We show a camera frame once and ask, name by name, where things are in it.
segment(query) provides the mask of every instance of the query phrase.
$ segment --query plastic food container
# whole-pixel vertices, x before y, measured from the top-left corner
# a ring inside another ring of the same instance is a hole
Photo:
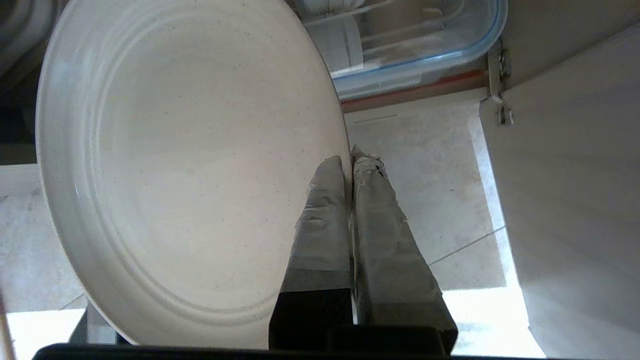
[[[302,21],[344,100],[438,80],[486,53],[506,18],[506,0],[367,0],[355,10]],[[346,27],[346,19],[357,29]],[[331,47],[318,29],[331,34]],[[327,29],[344,32],[343,43],[335,45],[340,36]]]

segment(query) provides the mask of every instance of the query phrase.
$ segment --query floor tile grout line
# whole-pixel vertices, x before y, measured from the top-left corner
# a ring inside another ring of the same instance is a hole
[[[447,255],[445,255],[445,256],[443,256],[443,257],[441,257],[440,259],[435,260],[434,262],[430,263],[430,264],[429,264],[429,266],[433,266],[435,263],[437,263],[437,262],[439,262],[439,261],[441,261],[441,260],[444,260],[444,259],[448,258],[449,256],[451,256],[451,255],[453,255],[453,254],[455,254],[455,253],[457,253],[457,252],[460,252],[460,251],[462,251],[462,250],[466,249],[467,247],[470,247],[471,245],[473,245],[473,244],[475,244],[475,243],[479,242],[479,241],[480,241],[480,240],[482,240],[482,239],[486,239],[486,238],[488,238],[489,236],[491,236],[491,235],[493,235],[493,234],[497,233],[498,231],[500,231],[500,230],[502,230],[502,229],[504,229],[504,228],[506,228],[506,225],[505,225],[505,226],[502,226],[502,227],[499,227],[498,229],[493,230],[492,232],[490,232],[490,233],[488,233],[488,234],[484,234],[484,235],[480,236],[478,239],[475,239],[474,241],[472,241],[472,242],[470,242],[470,243],[466,244],[465,246],[461,247],[460,249],[458,249],[458,250],[454,250],[454,251],[452,251],[452,252],[448,253]]]
[[[82,294],[80,294],[80,295],[76,296],[73,300],[71,300],[70,302],[67,302],[63,307],[59,308],[59,309],[58,309],[58,311],[60,311],[60,310],[64,310],[64,309],[65,309],[65,307],[67,307],[67,306],[71,305],[71,303],[72,303],[72,302],[76,301],[77,299],[80,299],[83,295],[84,295],[84,293],[82,293]]]

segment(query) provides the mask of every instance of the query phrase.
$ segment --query ceramic plate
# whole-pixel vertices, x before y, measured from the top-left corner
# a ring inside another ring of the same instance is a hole
[[[266,347],[316,166],[342,156],[326,67],[281,1],[71,1],[38,162],[67,256],[134,343]]]

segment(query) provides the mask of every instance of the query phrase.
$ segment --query speckled plate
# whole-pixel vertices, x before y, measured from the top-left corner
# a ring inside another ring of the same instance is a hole
[[[315,167],[348,141],[279,0],[71,1],[42,67],[38,162],[91,301],[129,341],[267,345]]]

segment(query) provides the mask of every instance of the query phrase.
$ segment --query metal hinge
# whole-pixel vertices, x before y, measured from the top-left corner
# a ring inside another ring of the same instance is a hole
[[[489,72],[489,99],[497,105],[496,119],[500,126],[513,124],[511,108],[502,98],[504,82],[511,76],[511,60],[509,51],[502,45],[502,38],[498,39],[487,54]]]

